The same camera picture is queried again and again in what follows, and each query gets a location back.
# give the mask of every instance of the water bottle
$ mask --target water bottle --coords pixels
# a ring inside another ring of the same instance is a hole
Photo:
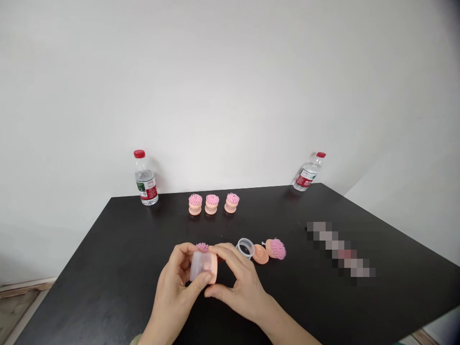
[[[138,185],[140,200],[144,205],[153,205],[158,201],[155,174],[149,167],[149,162],[145,158],[144,150],[134,151],[134,157],[137,158],[135,166],[135,178],[136,184]]]
[[[294,182],[294,188],[298,191],[306,191],[310,184],[313,182],[316,175],[321,170],[321,160],[326,157],[324,152],[318,152],[316,156],[310,158],[302,166],[302,171]]]

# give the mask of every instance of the bottle label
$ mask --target bottle label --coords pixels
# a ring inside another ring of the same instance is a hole
[[[296,180],[296,183],[302,187],[308,188],[310,184],[313,182],[313,179],[316,177],[316,172],[308,172],[305,169],[303,169],[302,173],[299,175],[299,177]]]
[[[146,182],[136,181],[136,184],[138,185],[140,198],[142,200],[151,200],[158,195],[157,184],[155,183],[155,177]]]

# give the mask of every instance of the finger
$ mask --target finger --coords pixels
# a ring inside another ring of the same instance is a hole
[[[169,257],[169,262],[174,266],[180,266],[184,261],[184,258],[187,255],[192,255],[196,250],[198,250],[198,248],[194,244],[188,242],[178,244],[172,250],[171,256]]]
[[[205,297],[213,297],[215,299],[221,300],[225,304],[227,304],[230,308],[232,308],[232,302],[234,301],[235,294],[233,289],[226,287],[222,284],[214,284],[208,287],[205,290]]]
[[[190,280],[190,267],[184,271],[184,275],[185,275],[185,282],[184,282],[185,284],[186,282]]]
[[[190,255],[187,255],[184,258],[184,261],[182,261],[181,263],[181,269],[185,271],[190,266],[191,261],[192,261],[192,257]]]
[[[187,277],[186,277],[185,272],[183,270],[179,270],[179,277],[181,278],[181,281],[182,281],[183,285],[185,286],[185,283],[188,280],[186,280]]]
[[[187,302],[190,302],[190,304],[195,303],[196,298],[206,285],[208,285],[211,279],[212,275],[209,272],[201,272],[183,292]]]
[[[247,266],[251,260],[248,260],[246,256],[240,253],[238,248],[236,248],[233,244],[231,243],[219,243],[217,244],[218,246],[222,246],[230,250],[235,256],[243,263],[243,265]]]
[[[238,259],[233,252],[225,247],[220,245],[209,246],[209,251],[211,253],[217,254],[222,259],[225,260],[228,267],[231,269],[233,274],[237,279],[241,279],[243,276],[244,265],[242,264],[241,260]]]

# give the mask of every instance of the pixelated blur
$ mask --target pixelated blur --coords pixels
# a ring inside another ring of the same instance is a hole
[[[375,277],[376,269],[370,267],[369,259],[359,258],[351,241],[339,239],[339,233],[332,231],[331,222],[309,222],[305,228],[309,232],[309,240],[313,240],[313,248],[329,251],[337,268],[349,269],[351,278]]]

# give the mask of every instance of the pink bristles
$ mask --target pink bristles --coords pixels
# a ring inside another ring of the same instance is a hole
[[[237,196],[235,193],[229,193],[227,195],[227,201],[235,205],[240,202],[240,197]]]
[[[272,253],[276,259],[283,260],[286,257],[286,248],[280,240],[272,240],[270,242],[270,249],[272,250]]]
[[[188,198],[188,202],[193,206],[201,206],[201,203],[203,202],[203,198],[201,195],[192,194]]]
[[[207,253],[208,245],[206,243],[201,242],[201,243],[197,244],[196,246],[198,247],[200,252]]]
[[[206,196],[206,202],[210,205],[217,205],[219,203],[219,197],[215,194],[209,194]]]

